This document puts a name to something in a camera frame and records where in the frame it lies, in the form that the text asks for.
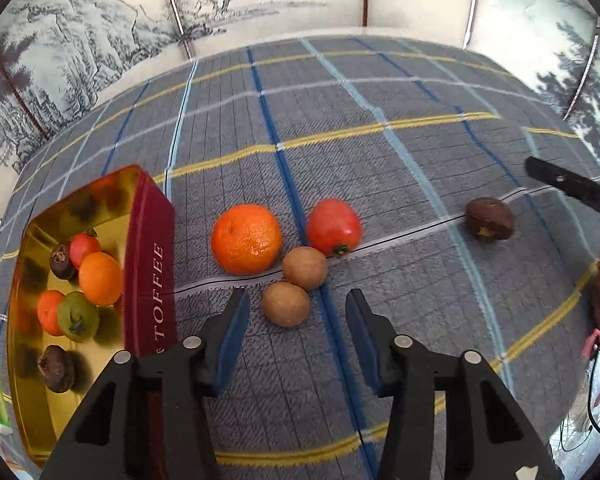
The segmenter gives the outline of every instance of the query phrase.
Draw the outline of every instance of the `pink object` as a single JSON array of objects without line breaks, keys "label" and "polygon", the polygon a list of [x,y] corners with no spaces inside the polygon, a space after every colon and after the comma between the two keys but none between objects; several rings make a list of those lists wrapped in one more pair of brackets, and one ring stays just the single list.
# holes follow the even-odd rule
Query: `pink object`
[{"label": "pink object", "polygon": [[593,345],[596,342],[598,342],[600,349],[600,330],[597,328],[591,332],[591,335],[587,337],[586,341],[584,342],[584,347],[582,348],[583,357],[586,357],[587,359],[591,358],[591,355],[593,354]]}]

